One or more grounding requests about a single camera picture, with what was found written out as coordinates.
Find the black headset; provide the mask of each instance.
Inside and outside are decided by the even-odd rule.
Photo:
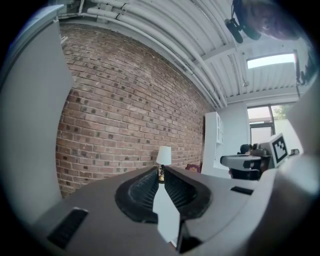
[[[239,43],[243,43],[244,39],[240,34],[242,30],[249,38],[253,40],[258,40],[261,37],[261,34],[256,32],[254,29],[250,28],[246,24],[245,17],[243,15],[243,4],[242,0],[233,0],[231,6],[231,19],[225,19],[224,23],[228,30],[231,32],[234,39]],[[236,15],[239,24],[236,22],[234,18],[234,14]]]

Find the tree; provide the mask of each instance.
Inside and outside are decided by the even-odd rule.
[[[274,113],[276,113],[278,119],[283,120],[287,119],[287,113],[290,109],[291,105],[281,105],[277,108],[274,108]]]

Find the lamp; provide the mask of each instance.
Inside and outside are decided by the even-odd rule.
[[[164,167],[171,165],[171,147],[170,146],[160,146],[158,156],[156,158],[156,163],[160,164],[161,167],[158,170],[158,180],[160,183],[165,182]]]

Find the tall white cabinet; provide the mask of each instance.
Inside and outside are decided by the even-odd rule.
[[[228,178],[227,167],[216,159],[217,147],[224,143],[224,123],[217,112],[205,114],[204,153],[201,173]]]

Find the lamp base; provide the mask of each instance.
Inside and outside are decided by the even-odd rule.
[[[165,171],[164,171],[165,166],[162,164],[159,169],[158,169],[158,182],[160,184],[165,183]]]

